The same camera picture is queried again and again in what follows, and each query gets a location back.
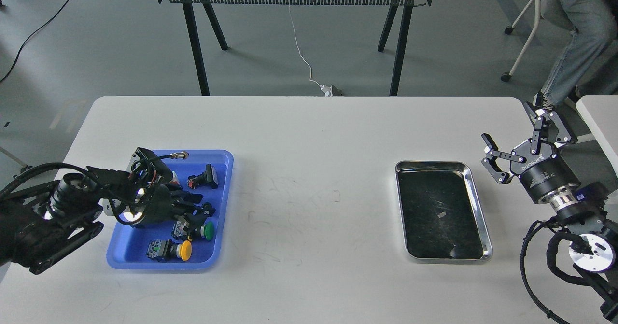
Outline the black Robotiq body image right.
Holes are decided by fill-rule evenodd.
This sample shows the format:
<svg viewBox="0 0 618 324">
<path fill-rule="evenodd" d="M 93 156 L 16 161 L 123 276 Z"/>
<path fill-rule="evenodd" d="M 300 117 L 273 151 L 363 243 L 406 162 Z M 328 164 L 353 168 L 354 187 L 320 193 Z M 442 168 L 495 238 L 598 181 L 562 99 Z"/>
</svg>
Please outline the black Robotiq body image right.
<svg viewBox="0 0 618 324">
<path fill-rule="evenodd" d="M 553 143 L 542 141 L 539 152 L 531 153 L 531 144 L 524 141 L 512 151 L 522 157 L 523 163 L 512 162 L 511 172 L 519 181 L 533 203 L 545 203 L 545 196 L 559 188 L 577 188 L 581 181 L 576 177 Z"/>
</svg>

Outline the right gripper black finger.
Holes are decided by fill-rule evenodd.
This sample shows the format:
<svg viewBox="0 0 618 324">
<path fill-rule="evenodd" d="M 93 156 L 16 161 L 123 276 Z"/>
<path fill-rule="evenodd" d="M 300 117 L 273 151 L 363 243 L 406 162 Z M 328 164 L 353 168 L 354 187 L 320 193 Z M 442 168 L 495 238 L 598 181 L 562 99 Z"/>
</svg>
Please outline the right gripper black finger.
<svg viewBox="0 0 618 324">
<path fill-rule="evenodd" d="M 510 183 L 510 181 L 512 181 L 512 175 L 501 170 L 501 168 L 497 165 L 497 159 L 500 158 L 510 162 L 523 163 L 525 161 L 525 157 L 517 156 L 512 153 L 501 152 L 492 137 L 487 133 L 482 133 L 481 138 L 486 144 L 485 157 L 482 159 L 481 163 L 497 183 Z"/>
<path fill-rule="evenodd" d="M 544 144 L 559 149 L 578 142 L 569 124 L 556 111 L 534 106 L 531 103 L 525 103 L 524 109 L 534 126 L 530 140 L 531 154 L 539 155 Z"/>
</svg>

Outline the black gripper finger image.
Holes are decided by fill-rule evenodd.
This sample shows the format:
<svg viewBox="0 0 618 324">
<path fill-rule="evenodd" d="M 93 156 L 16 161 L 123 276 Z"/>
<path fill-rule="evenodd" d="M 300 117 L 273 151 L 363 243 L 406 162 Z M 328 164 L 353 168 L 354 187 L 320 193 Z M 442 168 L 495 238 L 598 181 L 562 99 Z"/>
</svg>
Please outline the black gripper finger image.
<svg viewBox="0 0 618 324">
<path fill-rule="evenodd" d="M 187 212 L 184 215 L 176 216 L 176 221 L 189 222 L 191 225 L 201 225 L 202 223 L 211 221 L 209 219 L 214 216 L 215 212 L 216 209 L 207 202 L 193 212 Z"/>
<path fill-rule="evenodd" d="M 202 194 L 188 192 L 182 188 L 170 189 L 172 204 L 175 207 L 188 207 L 201 203 L 203 200 Z"/>
</svg>

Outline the black Robotiq body image left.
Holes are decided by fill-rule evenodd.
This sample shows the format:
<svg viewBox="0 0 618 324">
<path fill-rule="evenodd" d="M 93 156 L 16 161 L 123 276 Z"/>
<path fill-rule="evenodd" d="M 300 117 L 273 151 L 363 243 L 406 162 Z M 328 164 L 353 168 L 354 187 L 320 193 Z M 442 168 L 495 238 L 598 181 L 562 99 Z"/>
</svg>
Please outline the black Robotiq body image left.
<svg viewBox="0 0 618 324">
<path fill-rule="evenodd" d="M 135 206 L 125 205 L 117 214 L 117 220 L 122 225 L 143 227 L 176 219 L 182 214 L 182 206 L 178 194 L 179 185 L 175 172 L 170 179 L 158 177 L 150 187 L 135 190 Z"/>
</svg>

